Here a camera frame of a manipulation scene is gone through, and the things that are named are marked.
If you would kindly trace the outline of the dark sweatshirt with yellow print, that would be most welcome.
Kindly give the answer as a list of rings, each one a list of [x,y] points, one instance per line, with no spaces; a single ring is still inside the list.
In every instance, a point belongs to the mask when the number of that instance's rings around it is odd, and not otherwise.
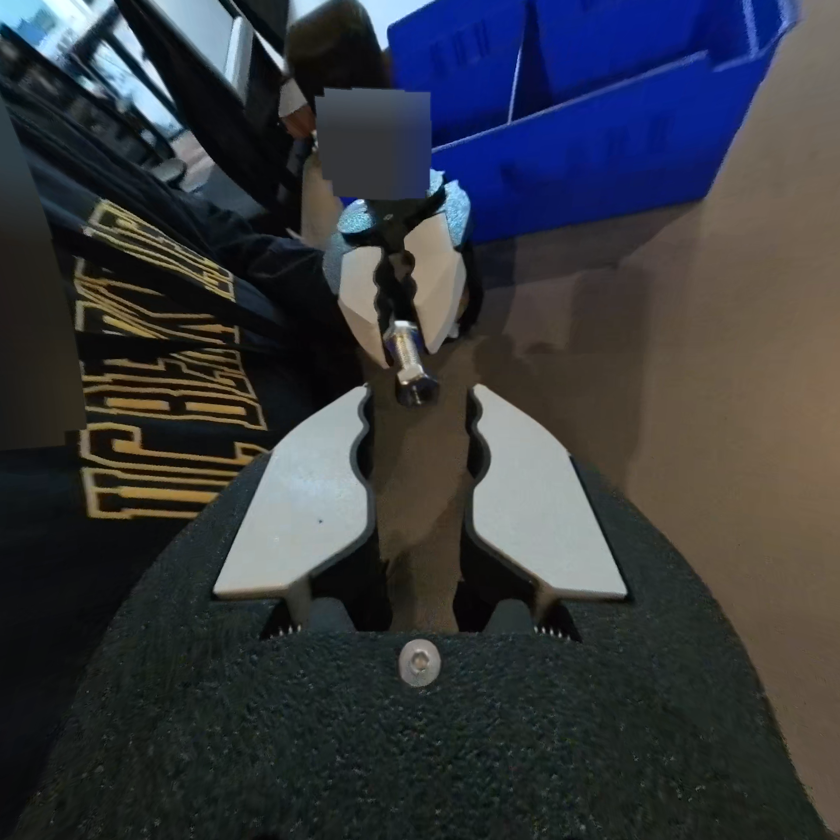
[[[2,97],[49,224],[86,414],[2,452],[2,838],[91,652],[165,547],[256,456],[360,380],[350,331],[303,328],[216,261],[179,190],[20,82]]]

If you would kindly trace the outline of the person's left forearm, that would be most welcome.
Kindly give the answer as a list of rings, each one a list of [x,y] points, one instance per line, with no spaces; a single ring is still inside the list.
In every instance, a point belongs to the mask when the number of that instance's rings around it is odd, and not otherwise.
[[[303,328],[347,333],[338,300],[322,271],[322,251],[294,238],[257,232],[240,215],[200,196],[179,193],[217,262],[250,283]]]

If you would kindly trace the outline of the silver steel bolt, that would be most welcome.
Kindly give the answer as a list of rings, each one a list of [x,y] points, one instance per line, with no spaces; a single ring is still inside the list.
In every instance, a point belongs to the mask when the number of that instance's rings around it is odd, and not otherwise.
[[[385,332],[383,342],[393,359],[396,374],[405,368],[424,368],[421,354],[423,344],[414,322],[394,320]]]

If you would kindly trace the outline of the blue plastic divided bin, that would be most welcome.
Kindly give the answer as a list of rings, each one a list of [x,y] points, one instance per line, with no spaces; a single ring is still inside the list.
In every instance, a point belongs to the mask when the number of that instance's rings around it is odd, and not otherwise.
[[[708,194],[796,2],[432,2],[389,25],[477,242]]]

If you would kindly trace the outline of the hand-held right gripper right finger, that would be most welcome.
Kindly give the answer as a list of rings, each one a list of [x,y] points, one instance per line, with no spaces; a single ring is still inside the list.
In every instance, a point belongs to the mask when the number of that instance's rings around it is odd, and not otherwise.
[[[469,398],[480,454],[469,535],[541,595],[625,601],[627,585],[566,447],[487,386]]]

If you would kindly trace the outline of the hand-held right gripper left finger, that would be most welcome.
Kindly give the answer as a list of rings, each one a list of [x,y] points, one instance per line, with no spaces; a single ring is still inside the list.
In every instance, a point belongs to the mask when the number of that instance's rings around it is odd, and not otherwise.
[[[213,586],[218,600],[305,602],[315,575],[371,535],[372,490],[358,460],[370,399],[368,385],[351,389],[272,449]]]

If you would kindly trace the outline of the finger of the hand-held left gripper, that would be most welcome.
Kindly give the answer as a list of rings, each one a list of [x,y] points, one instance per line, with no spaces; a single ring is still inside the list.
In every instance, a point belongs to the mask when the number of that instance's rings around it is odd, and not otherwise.
[[[386,358],[375,301],[379,293],[375,271],[383,258],[382,248],[362,246],[344,254],[340,261],[339,309],[361,350],[376,364],[390,365]]]
[[[425,349],[435,354],[451,337],[465,291],[465,262],[455,249],[444,213],[424,219],[404,239],[413,257],[413,307]]]

